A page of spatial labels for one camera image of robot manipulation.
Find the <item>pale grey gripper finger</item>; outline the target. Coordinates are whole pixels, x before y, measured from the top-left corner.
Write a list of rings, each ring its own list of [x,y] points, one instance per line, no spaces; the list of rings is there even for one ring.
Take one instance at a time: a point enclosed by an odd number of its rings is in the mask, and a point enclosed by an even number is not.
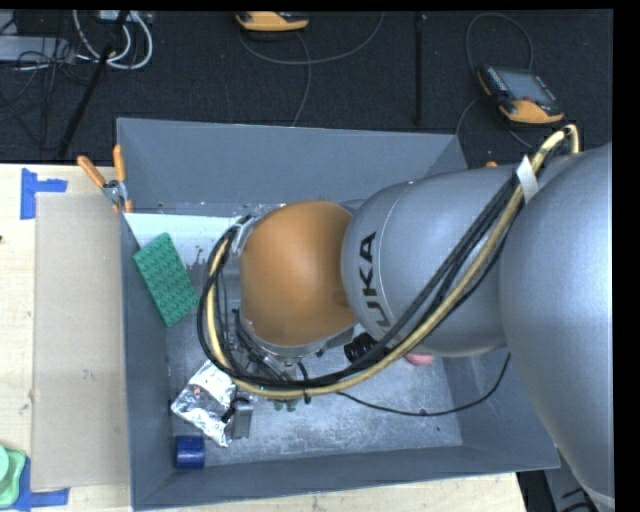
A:
[[[232,414],[232,438],[248,438],[251,430],[253,404],[248,398],[240,397],[234,402]]]

